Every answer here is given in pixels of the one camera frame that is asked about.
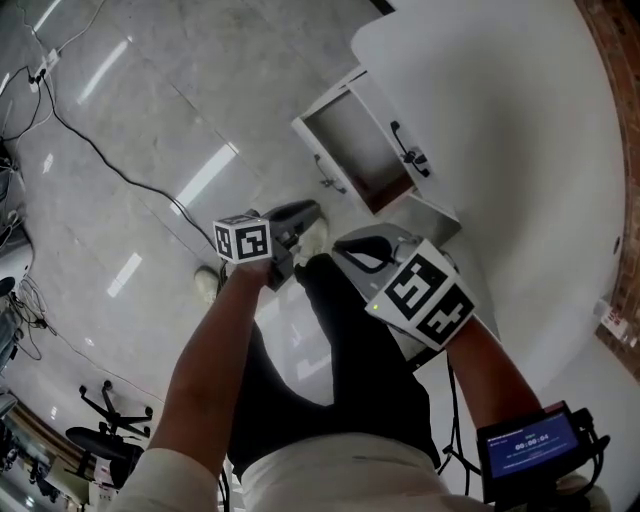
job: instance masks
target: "display screen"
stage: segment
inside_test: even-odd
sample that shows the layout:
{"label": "display screen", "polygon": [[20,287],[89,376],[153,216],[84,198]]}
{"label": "display screen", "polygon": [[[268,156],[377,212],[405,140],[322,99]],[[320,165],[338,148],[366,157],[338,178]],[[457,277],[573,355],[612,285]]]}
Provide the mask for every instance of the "display screen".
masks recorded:
{"label": "display screen", "polygon": [[487,439],[493,478],[530,469],[577,446],[578,440],[564,413]]}

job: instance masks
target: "white cabinet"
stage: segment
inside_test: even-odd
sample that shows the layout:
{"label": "white cabinet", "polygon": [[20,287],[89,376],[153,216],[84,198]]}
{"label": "white cabinet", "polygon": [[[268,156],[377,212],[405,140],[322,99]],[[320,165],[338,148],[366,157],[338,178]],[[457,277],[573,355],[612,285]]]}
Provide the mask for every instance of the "white cabinet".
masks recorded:
{"label": "white cabinet", "polygon": [[[411,133],[364,69],[352,71],[292,126],[322,172],[365,211],[377,215],[411,196],[456,218],[430,172],[428,155],[419,158],[423,153]],[[407,153],[413,162],[407,161]]]}

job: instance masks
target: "shoe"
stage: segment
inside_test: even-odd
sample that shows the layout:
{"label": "shoe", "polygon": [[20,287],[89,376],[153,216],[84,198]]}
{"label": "shoe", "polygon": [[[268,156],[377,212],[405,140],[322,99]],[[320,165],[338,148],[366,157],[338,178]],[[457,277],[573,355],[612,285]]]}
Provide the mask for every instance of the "shoe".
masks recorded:
{"label": "shoe", "polygon": [[218,274],[211,267],[200,267],[193,276],[202,299],[210,306],[218,295]]}
{"label": "shoe", "polygon": [[318,254],[327,252],[329,225],[322,217],[311,224],[298,239],[298,253],[293,257],[293,265],[306,266],[307,262]]}

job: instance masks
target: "marble floor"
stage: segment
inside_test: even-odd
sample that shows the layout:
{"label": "marble floor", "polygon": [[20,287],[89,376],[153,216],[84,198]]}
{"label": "marble floor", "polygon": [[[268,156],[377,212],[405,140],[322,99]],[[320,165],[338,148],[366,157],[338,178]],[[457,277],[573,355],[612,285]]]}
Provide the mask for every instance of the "marble floor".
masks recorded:
{"label": "marble floor", "polygon": [[[1,2],[0,78],[35,70],[42,49],[59,49],[98,4],[21,0],[40,46],[17,4]],[[312,198],[335,238],[379,219],[319,184],[290,123],[357,66],[350,40],[377,16],[368,0],[106,0],[90,30],[61,52],[52,73],[57,109],[131,179],[181,197],[207,175],[184,201],[209,234],[215,219]],[[26,76],[7,87],[5,136],[28,124],[36,101]],[[49,112],[43,96],[37,119]],[[60,336],[34,331],[42,361],[21,352],[3,383],[60,433],[97,426],[78,387],[97,397],[106,378],[123,412],[150,405],[157,419],[175,361],[206,311],[193,274],[218,268],[217,256],[166,199],[127,185],[54,118],[8,147],[24,176],[30,275]],[[411,199],[383,218],[432,240],[454,229]],[[123,268],[133,269],[128,279]],[[266,290],[257,320],[286,381],[330,402],[328,345],[301,287]]]}

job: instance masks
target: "forearm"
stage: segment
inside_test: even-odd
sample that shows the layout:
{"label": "forearm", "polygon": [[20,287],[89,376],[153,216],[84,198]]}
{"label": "forearm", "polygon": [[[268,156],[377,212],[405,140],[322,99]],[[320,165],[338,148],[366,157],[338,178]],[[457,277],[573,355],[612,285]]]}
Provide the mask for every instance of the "forearm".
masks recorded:
{"label": "forearm", "polygon": [[178,359],[150,448],[179,451],[219,472],[263,284],[241,270],[231,275]]}
{"label": "forearm", "polygon": [[540,402],[500,344],[475,318],[447,345],[476,428],[518,418]]}

